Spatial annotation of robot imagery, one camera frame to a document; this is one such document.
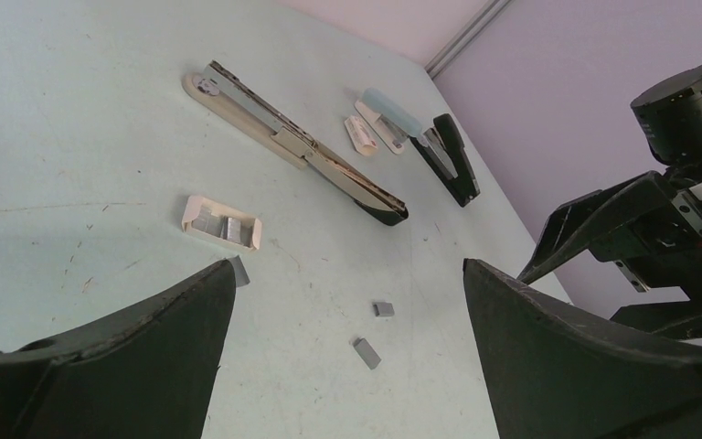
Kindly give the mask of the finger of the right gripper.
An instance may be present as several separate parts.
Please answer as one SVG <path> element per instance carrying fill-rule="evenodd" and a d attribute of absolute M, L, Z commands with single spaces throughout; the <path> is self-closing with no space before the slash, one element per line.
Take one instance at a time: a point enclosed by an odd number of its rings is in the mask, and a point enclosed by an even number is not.
<path fill-rule="evenodd" d="M 648 171 L 559 206 L 549 215 L 533 255 L 517 280 L 532 284 L 594 242 L 669 206 L 675 194 L 675 188 L 661 174 Z"/>
<path fill-rule="evenodd" d="M 627 305 L 610 320 L 659 337 L 702 338 L 702 301 Z"/>

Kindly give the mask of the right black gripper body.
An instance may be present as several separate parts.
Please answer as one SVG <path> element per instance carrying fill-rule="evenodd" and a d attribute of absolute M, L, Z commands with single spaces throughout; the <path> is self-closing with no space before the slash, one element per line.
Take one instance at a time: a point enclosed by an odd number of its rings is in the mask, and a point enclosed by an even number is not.
<path fill-rule="evenodd" d="M 611 262 L 637 290 L 679 287 L 702 300 L 702 200 L 675 188 L 669 206 L 654 210 L 588 248 Z"/>

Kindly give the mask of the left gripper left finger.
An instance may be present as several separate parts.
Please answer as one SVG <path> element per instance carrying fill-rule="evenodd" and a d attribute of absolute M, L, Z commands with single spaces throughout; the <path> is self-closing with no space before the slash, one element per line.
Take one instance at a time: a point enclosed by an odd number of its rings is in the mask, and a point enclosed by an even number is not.
<path fill-rule="evenodd" d="M 198 438 L 236 298 L 231 262 L 13 352 L 0 438 Z"/>

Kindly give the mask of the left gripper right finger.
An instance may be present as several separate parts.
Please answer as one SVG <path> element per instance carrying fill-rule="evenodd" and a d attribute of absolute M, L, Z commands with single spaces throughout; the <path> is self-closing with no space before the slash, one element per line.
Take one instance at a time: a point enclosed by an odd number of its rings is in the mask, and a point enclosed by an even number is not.
<path fill-rule="evenodd" d="M 476 259 L 463 285 L 503 438 L 702 438 L 702 347 L 583 311 Z"/>

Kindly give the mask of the light blue stapler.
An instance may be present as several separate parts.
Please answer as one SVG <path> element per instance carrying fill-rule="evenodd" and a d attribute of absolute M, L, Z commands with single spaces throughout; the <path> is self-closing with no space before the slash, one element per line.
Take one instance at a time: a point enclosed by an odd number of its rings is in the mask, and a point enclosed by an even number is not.
<path fill-rule="evenodd" d="M 354 104 L 356 111 L 395 155 L 405 151 L 410 138 L 419 138 L 423 125 L 385 93 L 367 88 Z"/>

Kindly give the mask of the beige black long stapler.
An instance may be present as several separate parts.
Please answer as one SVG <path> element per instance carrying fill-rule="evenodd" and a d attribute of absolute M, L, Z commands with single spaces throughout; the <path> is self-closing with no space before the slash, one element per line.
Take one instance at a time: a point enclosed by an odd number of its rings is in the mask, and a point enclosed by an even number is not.
<path fill-rule="evenodd" d="M 314 139 L 217 61 L 184 75 L 182 86 L 210 112 L 283 160 L 299 169 L 312 168 L 379 222 L 391 227 L 410 216 L 404 201 Z"/>

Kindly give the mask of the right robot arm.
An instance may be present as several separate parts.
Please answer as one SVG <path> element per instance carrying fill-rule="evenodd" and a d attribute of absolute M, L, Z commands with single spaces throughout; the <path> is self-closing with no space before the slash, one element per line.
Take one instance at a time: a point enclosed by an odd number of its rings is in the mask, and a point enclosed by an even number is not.
<path fill-rule="evenodd" d="M 519 274 L 531 284 L 582 252 L 618 267 L 633 288 L 677 287 L 683 302 L 627 305 L 613 321 L 660 337 L 702 338 L 702 65 L 632 101 L 664 173 L 646 172 L 559 206 Z"/>

